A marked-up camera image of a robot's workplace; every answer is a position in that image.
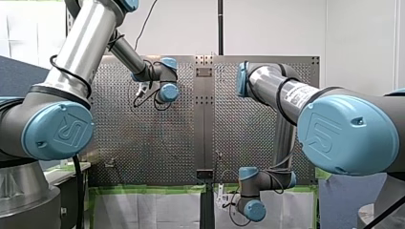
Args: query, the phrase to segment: electrical wire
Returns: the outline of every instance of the electrical wire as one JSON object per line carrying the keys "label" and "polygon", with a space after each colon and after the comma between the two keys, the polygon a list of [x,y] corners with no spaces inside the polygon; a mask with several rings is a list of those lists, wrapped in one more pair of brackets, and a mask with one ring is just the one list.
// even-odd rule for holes
{"label": "electrical wire", "polygon": [[[160,81],[160,83],[162,83],[162,82],[167,82],[167,83],[172,82],[172,83],[176,83],[177,80],[179,79],[179,77],[178,77],[176,71],[174,71],[172,68],[166,66],[164,63],[162,63],[162,62],[160,62],[160,61],[155,61],[155,62],[153,62],[153,63],[152,63],[151,61],[149,61],[149,60],[143,60],[143,61],[149,64],[148,67],[147,67],[147,68],[148,68],[149,80],[150,80],[150,82],[149,82],[149,90],[152,89],[152,84],[153,84],[153,82],[154,82],[154,81],[153,81],[154,78],[157,78],[157,77],[156,77],[156,70],[155,70],[155,67],[156,67],[157,64],[160,64],[160,65],[164,66],[164,68],[166,68],[167,70],[171,71],[172,74],[173,74],[174,76],[176,76],[176,81],[168,81],[168,80],[167,80],[167,81]],[[165,108],[160,108],[160,107],[158,106],[159,102],[158,102],[158,100],[157,100],[157,96],[158,96],[158,92],[159,92],[159,91],[160,91],[160,89],[155,90],[154,92],[152,92],[151,94],[149,94],[149,95],[148,95],[142,102],[140,102],[139,104],[137,104],[137,100],[139,99],[139,96],[137,96],[137,97],[134,99],[134,101],[133,101],[133,107],[134,107],[134,108],[137,108],[137,107],[141,106],[143,103],[145,103],[149,98],[151,98],[151,97],[153,96],[153,97],[154,97],[153,103],[154,103],[155,109],[156,109],[157,111],[160,111],[160,112],[166,111],[167,109],[169,109],[169,108],[171,107],[172,103],[170,102],[169,105],[168,105],[167,107],[165,107]]]}
{"label": "electrical wire", "polygon": [[50,57],[50,63],[51,63],[51,65],[54,67],[54,68],[56,68],[56,69],[58,69],[60,72],[63,72],[63,73],[65,73],[65,74],[68,74],[69,76],[72,76],[72,77],[74,77],[75,79],[77,79],[77,80],[79,80],[80,82],[82,82],[85,86],[86,86],[86,88],[87,88],[87,98],[89,98],[90,97],[90,95],[92,95],[92,86],[89,84],[89,82],[87,82],[86,80],[84,80],[81,76],[79,76],[79,75],[77,75],[77,74],[75,74],[75,73],[72,73],[72,72],[70,72],[69,70],[67,70],[67,69],[64,69],[64,68],[62,68],[62,67],[59,67],[59,66],[57,66],[57,64],[54,62],[54,60],[57,58],[57,54],[55,54],[55,55],[53,55],[53,56],[51,56]]}
{"label": "electrical wire", "polygon": [[236,173],[236,172],[233,171],[233,170],[224,170],[223,173],[221,174],[220,183],[223,183],[223,181],[224,181],[224,175],[225,175],[226,173],[232,173],[232,174],[234,174],[236,177],[239,176],[238,173]]}
{"label": "electrical wire", "polygon": [[155,7],[155,5],[156,5],[157,2],[158,2],[158,0],[155,0],[155,2],[153,2],[152,6],[151,6],[151,9],[149,10],[148,15],[146,16],[146,19],[145,19],[145,21],[143,22],[142,29],[140,30],[139,36],[138,36],[138,38],[137,38],[137,41],[135,42],[135,47],[134,47],[134,50],[135,50],[135,51],[137,50],[138,42],[139,42],[140,38],[141,38],[142,35],[143,35],[143,31],[145,30],[146,23],[148,22],[149,17],[151,16],[152,10],[153,10],[153,8]]}
{"label": "electrical wire", "polygon": [[373,229],[373,227],[376,226],[379,222],[381,222],[383,219],[385,219],[387,216],[389,216],[393,211],[395,211],[397,208],[402,206],[405,203],[405,197],[400,198],[397,202],[395,202],[393,205],[391,205],[387,210],[385,210],[381,215],[379,215],[377,218],[375,218],[372,222],[370,222],[366,227],[363,229]]}
{"label": "electrical wire", "polygon": [[272,170],[272,169],[276,169],[277,167],[283,165],[284,163],[286,163],[289,159],[292,158],[292,156],[294,155],[293,151],[291,150],[288,155],[286,157],[284,157],[284,159],[282,159],[280,162],[278,162],[275,165],[270,166],[268,169]]}
{"label": "electrical wire", "polygon": [[81,173],[80,162],[78,156],[73,157],[75,165],[75,174],[77,181],[77,219],[76,228],[82,229],[83,227],[83,212],[84,212],[84,190],[83,190],[83,175]]}
{"label": "electrical wire", "polygon": [[124,37],[125,35],[124,34],[121,34],[121,35],[119,35],[119,36],[117,36],[118,35],[118,31],[117,30],[115,30],[114,31],[114,39],[113,40],[110,40],[109,42],[108,42],[108,52],[110,52],[111,51],[111,49],[114,47],[114,45],[116,44],[116,42],[119,40],[119,39],[121,39],[122,37]]}
{"label": "electrical wire", "polygon": [[[239,227],[246,227],[246,226],[248,226],[248,224],[251,222],[251,220],[249,220],[248,222],[246,222],[245,224],[239,224],[238,222],[236,222],[235,221],[235,219],[232,217],[232,202],[233,202],[233,199],[235,198],[235,196],[236,196],[236,194],[238,193],[238,191],[239,191],[239,188],[240,188],[240,186],[238,185],[238,188],[236,188],[236,191],[235,191],[235,193],[232,195],[232,198],[230,199],[230,202],[231,202],[231,204],[229,205],[229,217],[230,217],[230,220],[233,222],[233,224],[235,224],[236,226],[239,226]],[[239,205],[239,201],[236,203],[236,205],[235,205],[235,208],[236,209],[238,209],[238,205]]]}
{"label": "electrical wire", "polygon": [[281,183],[281,181],[280,181],[275,175],[273,175],[273,174],[271,173],[271,171],[261,170],[260,172],[269,175],[269,176],[271,177],[271,181],[274,179],[274,180],[277,182],[277,184],[280,186],[281,191],[279,192],[279,191],[277,191],[277,190],[273,190],[274,193],[276,193],[276,194],[283,194],[283,193],[284,193],[284,190],[285,190],[285,189],[284,189],[284,187],[283,187],[283,184]]}
{"label": "electrical wire", "polygon": [[287,115],[287,114],[284,112],[284,110],[283,110],[283,106],[281,105],[281,91],[283,90],[283,87],[284,87],[289,81],[291,81],[291,80],[295,80],[295,81],[300,82],[300,80],[297,79],[297,78],[295,78],[295,77],[288,77],[288,78],[286,78],[286,79],[283,81],[283,83],[281,83],[281,84],[279,85],[279,87],[277,88],[276,104],[277,104],[277,109],[278,109],[279,113],[283,116],[283,118],[284,118],[287,122],[289,122],[289,123],[291,123],[292,125],[296,126],[297,123],[295,123],[294,121],[291,120],[291,118],[288,117],[288,115]]}

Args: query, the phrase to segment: green tape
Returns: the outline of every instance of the green tape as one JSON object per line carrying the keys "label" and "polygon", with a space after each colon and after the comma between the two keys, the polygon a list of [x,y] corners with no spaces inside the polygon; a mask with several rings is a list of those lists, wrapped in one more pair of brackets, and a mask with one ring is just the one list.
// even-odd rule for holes
{"label": "green tape", "polygon": [[[225,190],[235,191],[238,188],[236,183],[224,184]],[[159,194],[159,195],[178,195],[178,194],[197,194],[204,193],[205,185],[184,185],[184,186],[148,186],[148,185],[119,185],[109,187],[92,187],[89,188],[89,214],[90,228],[94,229],[96,197],[100,195],[122,195],[122,194]],[[317,202],[318,202],[318,187],[310,186],[295,186],[291,189],[286,189],[286,192],[292,193],[314,193],[313,195],[313,228],[316,228],[317,222]]]}
{"label": "green tape", "polygon": [[330,173],[323,171],[320,168],[315,168],[315,178],[328,180],[330,176]]}

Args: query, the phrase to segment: metal bracket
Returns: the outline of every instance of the metal bracket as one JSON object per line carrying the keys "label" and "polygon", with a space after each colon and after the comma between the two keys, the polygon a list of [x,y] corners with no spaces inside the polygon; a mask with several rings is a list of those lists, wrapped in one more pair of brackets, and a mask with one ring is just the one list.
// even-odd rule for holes
{"label": "metal bracket", "polygon": [[198,179],[212,179],[214,173],[212,169],[200,169],[197,170],[197,178]]}
{"label": "metal bracket", "polygon": [[197,77],[212,77],[212,68],[197,68]]}

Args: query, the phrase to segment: black pole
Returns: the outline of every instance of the black pole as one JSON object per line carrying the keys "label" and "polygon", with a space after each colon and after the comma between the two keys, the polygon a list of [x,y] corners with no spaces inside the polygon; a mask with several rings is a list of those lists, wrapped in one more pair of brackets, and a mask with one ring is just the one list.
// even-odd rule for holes
{"label": "black pole", "polygon": [[218,55],[224,55],[224,0],[218,0]]}

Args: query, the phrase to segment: white paper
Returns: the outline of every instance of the white paper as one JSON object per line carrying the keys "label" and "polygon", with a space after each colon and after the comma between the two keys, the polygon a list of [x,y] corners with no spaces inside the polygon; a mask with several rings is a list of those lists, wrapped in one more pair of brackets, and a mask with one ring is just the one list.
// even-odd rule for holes
{"label": "white paper", "polygon": [[10,41],[11,58],[38,65],[38,46],[36,42]]}
{"label": "white paper", "polygon": [[0,55],[10,58],[10,44],[8,40],[0,40]]}

